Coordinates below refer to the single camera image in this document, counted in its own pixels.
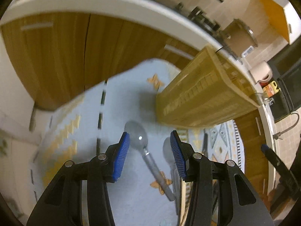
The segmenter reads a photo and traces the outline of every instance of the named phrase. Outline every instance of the white countertop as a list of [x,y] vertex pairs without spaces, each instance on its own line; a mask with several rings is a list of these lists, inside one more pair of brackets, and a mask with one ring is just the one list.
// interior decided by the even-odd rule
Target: white countertop
[[[19,0],[7,9],[0,20],[0,25],[24,16],[54,11],[95,13],[127,19],[162,31],[198,50],[208,43],[216,50],[222,47],[193,22],[151,0]],[[246,64],[242,65],[223,49],[220,52],[246,76],[256,92],[262,93],[261,86],[254,82]],[[266,144],[279,156],[278,142],[274,142],[272,137],[275,133],[275,124],[270,108],[268,105],[264,108],[263,105],[258,110]],[[274,181],[275,168],[269,163],[268,193],[273,189]]]

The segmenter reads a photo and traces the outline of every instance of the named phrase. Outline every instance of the sink faucet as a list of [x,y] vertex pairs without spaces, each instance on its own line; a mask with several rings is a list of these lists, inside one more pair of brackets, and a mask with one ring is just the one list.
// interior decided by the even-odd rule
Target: sink faucet
[[296,114],[298,116],[297,121],[292,126],[290,126],[289,128],[285,129],[284,131],[274,134],[273,138],[275,140],[277,140],[277,139],[281,139],[282,140],[282,138],[280,138],[280,136],[282,134],[286,133],[287,131],[291,130],[292,128],[294,128],[297,125],[297,123],[299,122],[299,119],[300,119],[300,115],[299,115],[299,113],[297,111],[291,112],[291,115],[293,115],[293,114]]

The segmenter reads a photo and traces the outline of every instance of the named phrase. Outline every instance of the yellow basket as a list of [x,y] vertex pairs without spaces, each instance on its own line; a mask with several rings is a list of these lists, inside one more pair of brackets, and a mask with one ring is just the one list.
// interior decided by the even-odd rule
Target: yellow basket
[[231,62],[206,46],[157,95],[157,120],[175,127],[211,127],[257,109],[254,93]]

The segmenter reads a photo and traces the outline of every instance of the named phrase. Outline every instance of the gray ladle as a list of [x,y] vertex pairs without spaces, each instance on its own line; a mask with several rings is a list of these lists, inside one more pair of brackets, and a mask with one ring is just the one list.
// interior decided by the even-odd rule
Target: gray ladle
[[147,167],[149,168],[154,178],[165,192],[167,198],[170,201],[174,201],[174,194],[170,190],[169,186],[166,184],[165,178],[161,175],[160,170],[156,165],[152,155],[147,150],[148,138],[143,126],[136,121],[128,121],[124,126],[124,131],[130,135],[131,147],[133,147],[141,153]]
[[163,144],[163,155],[168,165],[170,166],[171,180],[173,181],[173,193],[176,197],[176,213],[180,214],[181,207],[181,180],[177,170],[173,151],[170,146],[170,137],[166,138]]

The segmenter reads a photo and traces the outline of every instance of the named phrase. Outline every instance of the metal screw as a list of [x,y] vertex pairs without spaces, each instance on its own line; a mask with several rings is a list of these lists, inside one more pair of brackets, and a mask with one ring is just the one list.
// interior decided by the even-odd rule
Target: metal screw
[[66,161],[65,162],[65,167],[72,167],[73,162],[72,161]]
[[195,159],[201,159],[202,155],[200,153],[194,153],[193,154],[193,158],[195,158]]
[[98,159],[101,160],[101,161],[105,160],[106,159],[106,154],[105,153],[99,154]]
[[235,162],[232,161],[232,160],[228,160],[228,161],[227,161],[227,165],[228,165],[229,167],[234,167],[234,166],[235,166]]

